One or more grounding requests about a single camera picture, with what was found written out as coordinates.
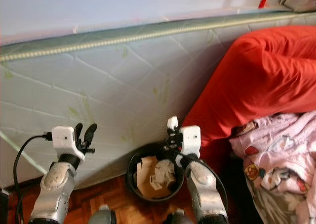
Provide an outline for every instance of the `bedding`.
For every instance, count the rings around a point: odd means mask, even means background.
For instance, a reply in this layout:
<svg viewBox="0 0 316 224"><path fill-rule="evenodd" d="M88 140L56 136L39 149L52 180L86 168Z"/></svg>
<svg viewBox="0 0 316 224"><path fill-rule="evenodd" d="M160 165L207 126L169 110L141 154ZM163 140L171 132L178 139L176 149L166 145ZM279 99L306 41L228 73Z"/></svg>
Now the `bedding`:
<svg viewBox="0 0 316 224"><path fill-rule="evenodd" d="M243 159L244 173L256 193L254 199L268 197L260 210L271 210L274 203L295 199L288 204L288 210L282 209L282 204L274 208L277 223L292 223L293 213L300 224L314 223L316 111L282 113L256 119L254 123L257 128L230 138L230 143L235 154Z"/></svg>
<svg viewBox="0 0 316 224"><path fill-rule="evenodd" d="M230 47L183 125L201 127L201 155L223 166L232 129L277 112L316 109L316 27L243 35Z"/></svg>

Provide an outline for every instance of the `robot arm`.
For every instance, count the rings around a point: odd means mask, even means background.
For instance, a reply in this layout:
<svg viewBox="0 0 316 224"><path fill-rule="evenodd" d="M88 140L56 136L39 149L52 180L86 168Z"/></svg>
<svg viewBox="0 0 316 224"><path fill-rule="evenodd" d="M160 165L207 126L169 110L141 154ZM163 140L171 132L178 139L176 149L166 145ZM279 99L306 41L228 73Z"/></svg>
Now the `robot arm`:
<svg viewBox="0 0 316 224"><path fill-rule="evenodd" d="M216 177L200 157L200 128L198 126L178 127L177 117L168 120L169 146L166 150L181 149L176 163L185 170L187 185L192 197L192 205L199 224L226 224L227 213L219 192L216 189Z"/></svg>
<svg viewBox="0 0 316 224"><path fill-rule="evenodd" d="M40 183L40 194L35 202L29 224L62 224L68 212L69 197L75 187L76 169L84 162L93 134L92 124L86 131L84 141L79 139L82 124L72 127L58 126L52 129L53 146L58 162L52 163Z"/></svg>

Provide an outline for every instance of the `green stain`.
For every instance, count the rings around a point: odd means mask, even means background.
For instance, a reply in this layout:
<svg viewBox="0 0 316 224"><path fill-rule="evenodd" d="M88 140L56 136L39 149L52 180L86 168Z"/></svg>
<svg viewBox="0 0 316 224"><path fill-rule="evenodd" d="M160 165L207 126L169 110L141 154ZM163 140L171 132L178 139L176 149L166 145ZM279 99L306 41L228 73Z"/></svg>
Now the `green stain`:
<svg viewBox="0 0 316 224"><path fill-rule="evenodd" d="M4 71L4 76L3 77L5 79L10 79L10 78L13 78L13 74L9 70L6 70L6 71Z"/></svg>
<svg viewBox="0 0 316 224"><path fill-rule="evenodd" d="M158 100L161 102L162 101L162 89L163 89L163 82L160 83L160 92L159 92L159 97Z"/></svg>
<svg viewBox="0 0 316 224"><path fill-rule="evenodd" d="M130 127L130 134L131 134L131 139L132 139L132 144L136 144L136 139L135 139L135 130L134 130L134 127L131 126Z"/></svg>
<svg viewBox="0 0 316 224"><path fill-rule="evenodd" d="M155 96L158 95L158 90L157 90L155 87L153 88L153 92L154 92L154 95L155 95Z"/></svg>
<svg viewBox="0 0 316 224"><path fill-rule="evenodd" d="M215 34L214 32L212 31L212 33L210 33L207 37L207 44L208 45L211 45L214 41L214 38L215 38Z"/></svg>
<svg viewBox="0 0 316 224"><path fill-rule="evenodd" d="M79 118L79 113L78 113L78 111L75 108L68 107L68 110L70 111L71 115L73 115L74 117Z"/></svg>
<svg viewBox="0 0 316 224"><path fill-rule="evenodd" d="M10 78L13 78L13 74L11 73L11 71L8 69L8 64L7 62L2 62L1 65L6 68L7 70L4 71L3 73L3 77L5 79L10 79Z"/></svg>
<svg viewBox="0 0 316 224"><path fill-rule="evenodd" d="M127 142L127 138L125 136L121 136L120 139L122 139L123 142Z"/></svg>
<svg viewBox="0 0 316 224"><path fill-rule="evenodd" d="M164 82L163 103L166 103L168 100L169 90L170 90L170 74L167 74L166 80Z"/></svg>
<svg viewBox="0 0 316 224"><path fill-rule="evenodd" d="M128 49L127 49L127 47L125 46L125 47L123 48L122 58L125 58L126 56L128 56Z"/></svg>
<svg viewBox="0 0 316 224"><path fill-rule="evenodd" d="M91 112L91 108L88 102L88 97L85 95L84 92L81 92L80 95L82 96L82 103L84 106L84 111L86 113L86 115L88 116L88 120L90 123L94 123L94 117L93 114Z"/></svg>

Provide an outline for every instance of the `white plastic bracket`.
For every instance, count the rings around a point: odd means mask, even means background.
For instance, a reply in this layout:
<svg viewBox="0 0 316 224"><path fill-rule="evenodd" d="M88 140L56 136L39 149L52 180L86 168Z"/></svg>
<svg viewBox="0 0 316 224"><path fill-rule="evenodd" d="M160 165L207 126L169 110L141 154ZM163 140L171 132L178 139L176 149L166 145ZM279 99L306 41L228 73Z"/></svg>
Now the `white plastic bracket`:
<svg viewBox="0 0 316 224"><path fill-rule="evenodd" d="M182 127L180 133L183 135L183 142L181 143L180 153L183 155L196 154L197 157L200 157L199 150L201 148L201 129L200 127L193 125ZM182 159L181 155L176 156L176 163L179 167L182 167L180 160Z"/></svg>
<svg viewBox="0 0 316 224"><path fill-rule="evenodd" d="M80 164L85 160L84 154L76 147L75 130L73 127L57 126L51 131L53 146L57 151L57 158L61 154L71 154L80 159Z"/></svg>

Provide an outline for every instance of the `pink blanket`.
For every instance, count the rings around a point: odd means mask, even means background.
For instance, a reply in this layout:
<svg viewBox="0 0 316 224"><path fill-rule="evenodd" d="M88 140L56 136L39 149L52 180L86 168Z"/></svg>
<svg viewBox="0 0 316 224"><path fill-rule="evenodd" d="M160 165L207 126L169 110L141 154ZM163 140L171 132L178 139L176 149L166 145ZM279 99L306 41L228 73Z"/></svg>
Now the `pink blanket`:
<svg viewBox="0 0 316 224"><path fill-rule="evenodd" d="M257 119L257 128L230 142L244 160L244 172L257 188L293 192L298 222L316 222L316 111Z"/></svg>

